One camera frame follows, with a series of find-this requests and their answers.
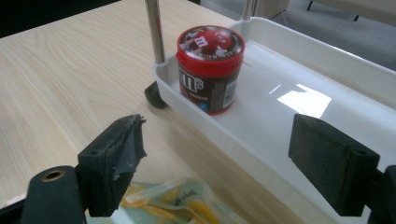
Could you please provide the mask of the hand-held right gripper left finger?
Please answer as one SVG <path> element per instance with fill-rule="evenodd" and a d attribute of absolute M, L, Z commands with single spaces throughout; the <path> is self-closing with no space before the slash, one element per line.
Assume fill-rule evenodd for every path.
<path fill-rule="evenodd" d="M 78 154 L 78 172 L 88 181 L 92 217 L 110 217 L 119 208 L 139 162 L 147 156 L 139 114 L 117 119 Z"/>

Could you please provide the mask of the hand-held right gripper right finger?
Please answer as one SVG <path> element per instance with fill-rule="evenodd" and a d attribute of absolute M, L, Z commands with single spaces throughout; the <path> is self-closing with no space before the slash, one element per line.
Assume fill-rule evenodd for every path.
<path fill-rule="evenodd" d="M 289 157 L 342 217 L 359 217 L 379 155 L 324 120 L 296 114 Z"/>

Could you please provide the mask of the white two-tier trolley cart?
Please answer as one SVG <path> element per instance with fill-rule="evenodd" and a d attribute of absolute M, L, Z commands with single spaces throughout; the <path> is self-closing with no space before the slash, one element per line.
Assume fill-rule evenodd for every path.
<path fill-rule="evenodd" d="M 182 96 L 165 55 L 158 0 L 146 0 L 156 63 L 147 89 L 308 222 L 396 224 L 396 72 L 245 12 L 246 42 L 232 107 L 211 116 Z M 342 217 L 289 157 L 296 114 L 321 119 L 379 155 L 359 217 Z"/>

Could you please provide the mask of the candy jar with red lid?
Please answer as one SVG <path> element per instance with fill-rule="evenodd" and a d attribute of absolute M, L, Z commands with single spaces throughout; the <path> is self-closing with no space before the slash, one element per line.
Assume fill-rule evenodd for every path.
<path fill-rule="evenodd" d="M 216 25 L 190 28 L 177 40 L 180 93 L 208 114 L 233 103 L 245 41 L 236 31 Z"/>

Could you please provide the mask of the yellow green fruit print bag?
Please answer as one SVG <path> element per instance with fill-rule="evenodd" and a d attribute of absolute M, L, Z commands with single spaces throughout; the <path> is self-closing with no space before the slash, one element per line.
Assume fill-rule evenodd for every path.
<path fill-rule="evenodd" d="M 131 183 L 110 217 L 88 224 L 248 224 L 222 202 L 205 181 L 183 178 L 164 183 Z"/>

